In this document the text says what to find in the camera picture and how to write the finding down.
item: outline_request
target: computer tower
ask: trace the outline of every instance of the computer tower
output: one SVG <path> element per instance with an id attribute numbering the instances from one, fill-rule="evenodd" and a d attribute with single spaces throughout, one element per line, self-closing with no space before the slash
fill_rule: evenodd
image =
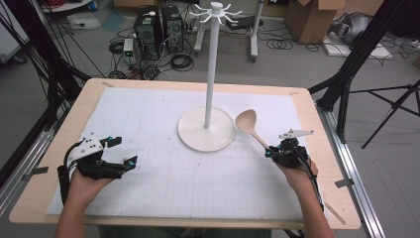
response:
<path id="1" fill-rule="evenodd" d="M 140 6 L 139 14 L 134 23 L 134 31 L 142 60 L 158 60 L 160 58 L 159 48 L 162 43 L 158 6 Z"/>
<path id="2" fill-rule="evenodd" d="M 169 53 L 183 51 L 182 17 L 176 6 L 162 6 L 163 38 Z"/>

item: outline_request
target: grid paper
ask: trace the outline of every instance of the grid paper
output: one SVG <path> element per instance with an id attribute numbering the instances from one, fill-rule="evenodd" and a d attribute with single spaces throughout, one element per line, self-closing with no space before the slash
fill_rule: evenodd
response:
<path id="1" fill-rule="evenodd" d="M 103 160 L 138 156 L 138 166 L 107 185 L 86 214 L 300 220 L 294 191 L 252 136 L 238 129 L 231 145 L 214 153 L 182 143 L 178 120 L 205 105 L 205 97 L 202 91 L 106 88 L 81 138 L 121 136 L 122 144 L 106 148 Z M 290 128 L 301 129 L 291 96 L 214 92 L 213 106 L 234 120 L 256 110 L 256 131 L 269 145 Z M 58 188 L 47 214 L 61 210 Z"/>

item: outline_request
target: metal frame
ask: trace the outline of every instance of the metal frame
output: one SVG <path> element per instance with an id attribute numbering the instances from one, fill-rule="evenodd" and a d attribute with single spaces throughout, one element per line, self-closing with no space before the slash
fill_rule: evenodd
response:
<path id="1" fill-rule="evenodd" d="M 334 104 L 341 98 L 337 133 L 342 143 L 346 143 L 346 116 L 352 81 L 386 31 L 404 13 L 411 1 L 413 0 L 384 0 L 339 71 L 329 79 L 309 88 L 311 94 L 327 88 L 322 98 L 317 100 L 317 105 L 327 111 L 332 111 Z"/>
<path id="2" fill-rule="evenodd" d="M 379 220 L 374 212 L 373 206 L 368 198 L 368 193 L 365 189 L 364 183 L 362 182 L 361 176 L 359 175 L 358 168 L 355 165 L 352 154 L 350 153 L 349 147 L 341 142 L 340 136 L 337 134 L 337 119 L 333 112 L 324 111 L 322 108 L 317 108 L 318 114 L 324 124 L 328 124 L 328 127 L 324 125 L 325 131 L 329 133 L 334 148 L 336 149 L 337 158 L 342 167 L 344 176 L 346 179 L 351 179 L 353 185 L 349 187 L 353 199 L 358 203 L 358 209 L 360 216 L 363 217 L 363 224 L 366 227 L 370 237 L 372 238 L 384 238 L 382 227 Z"/>
<path id="3" fill-rule="evenodd" d="M 57 118 L 63 116 L 63 110 L 59 109 Z M 33 174 L 34 168 L 38 165 L 45 152 L 50 146 L 53 137 L 58 130 L 60 121 L 50 127 L 49 130 L 42 131 L 35 139 L 31 148 L 27 151 L 22 161 L 10 174 L 9 178 L 0 188 L 0 217 L 3 216 L 8 206 L 13 202 L 18 193 L 22 192 L 28 179 Z"/>
<path id="4" fill-rule="evenodd" d="M 412 84 L 408 84 L 406 86 L 396 86 L 396 87 L 383 87 L 383 88 L 375 88 L 375 89 L 367 89 L 367 90 L 358 90 L 358 91 L 351 91 L 350 93 L 359 93 L 359 92 L 368 92 L 370 94 L 372 94 L 373 96 L 381 99 L 382 101 L 385 101 L 387 103 L 389 103 L 391 105 L 391 109 L 392 111 L 386 116 L 386 118 L 382 121 L 382 123 L 380 123 L 380 125 L 377 127 L 376 131 L 373 132 L 373 134 L 368 138 L 368 140 L 365 142 L 365 144 L 362 146 L 362 149 L 366 148 L 367 145 L 370 143 L 370 141 L 373 139 L 374 136 L 376 136 L 376 134 L 380 131 L 380 129 L 386 124 L 386 122 L 392 117 L 392 115 L 396 112 L 396 110 L 401 109 L 404 110 L 406 112 L 409 112 L 413 115 L 416 115 L 418 117 L 420 117 L 420 94 L 419 94 L 419 88 L 420 86 L 420 79 L 417 80 L 416 83 L 414 83 L 414 85 Z M 375 93 L 376 91 L 384 91 L 384 90 L 393 90 L 393 89 L 402 89 L 405 88 L 407 89 L 407 91 L 402 94 L 402 96 L 400 96 L 398 98 L 398 100 L 396 100 L 395 102 Z M 417 101 L 417 109 L 418 112 L 415 112 L 413 110 L 410 110 L 404 106 L 402 106 L 402 103 L 404 103 L 404 101 L 412 94 L 414 93 L 416 95 L 416 101 Z"/>

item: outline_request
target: gray floor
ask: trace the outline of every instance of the gray floor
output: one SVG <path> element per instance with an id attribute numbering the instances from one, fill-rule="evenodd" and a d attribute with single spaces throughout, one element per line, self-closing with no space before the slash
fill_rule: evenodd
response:
<path id="1" fill-rule="evenodd" d="M 133 25 L 132 18 L 124 13 L 100 10 L 95 16 L 102 27 L 76 32 L 73 36 L 102 71 L 109 70 L 111 54 L 109 40 L 120 30 Z M 279 19 L 265 19 L 264 29 L 282 27 Z M 167 71 L 157 80 L 205 82 L 209 33 L 206 33 L 202 53 L 194 58 L 195 67 L 189 72 Z M 75 44 L 68 42 L 72 58 L 79 69 L 99 74 Z M 398 48 L 389 48 L 397 53 Z M 352 90 L 400 86 L 418 80 L 419 69 L 411 63 L 418 54 L 407 59 L 393 55 L 384 65 L 369 59 L 354 79 Z M 220 34 L 216 82 L 309 88 L 334 75 L 345 59 L 327 57 L 324 50 L 308 51 L 305 46 L 293 43 L 291 50 L 272 50 L 259 41 L 256 62 L 250 59 L 250 41 L 247 36 Z M 47 107 L 46 98 L 37 75 L 30 63 L 9 62 L 0 64 L 0 167 Z M 405 90 L 391 90 L 382 95 L 397 99 Z M 314 99 L 323 92 L 313 95 Z M 415 97 L 407 99 L 405 106 L 417 110 Z M 362 144 L 389 111 L 390 105 L 367 93 L 351 94 L 347 117 L 346 139 L 361 173 L 372 205 L 387 237 L 419 237 L 420 234 L 420 124 L 419 118 L 404 111 L 397 111 L 379 134 L 362 149 Z M 12 224 L 8 209 L 0 219 L 1 237 L 53 236 L 53 226 Z M 95 227 L 86 227 L 86 237 L 97 237 Z M 338 237 L 368 237 L 363 228 L 356 231 L 337 231 Z M 273 237 L 285 237 L 274 231 Z"/>

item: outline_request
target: desk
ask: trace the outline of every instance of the desk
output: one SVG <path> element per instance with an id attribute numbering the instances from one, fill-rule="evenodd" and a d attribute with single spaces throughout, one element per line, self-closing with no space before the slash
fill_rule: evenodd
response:
<path id="1" fill-rule="evenodd" d="M 102 91 L 106 87 L 206 90 L 206 84 L 204 83 L 90 79 L 84 86 L 39 164 L 39 167 L 49 167 L 49 172 L 31 178 L 10 214 L 12 222 L 57 223 L 57 216 L 46 214 L 57 186 L 55 168 L 60 165 L 67 149 L 79 139 Z M 343 176 L 312 98 L 306 89 L 230 84 L 215 84 L 214 89 L 219 92 L 290 95 L 300 118 L 301 127 L 311 128 L 317 132 L 313 136 L 306 138 L 306 144 L 311 157 L 316 161 L 320 171 L 318 181 L 322 187 L 326 207 L 329 210 L 330 226 L 333 229 L 358 229 L 360 227 L 360 219 L 348 190 L 345 187 L 337 188 L 334 184 L 335 181 L 343 179 Z M 302 228 L 300 222 L 260 219 L 169 219 L 86 216 L 85 223 L 184 227 Z"/>

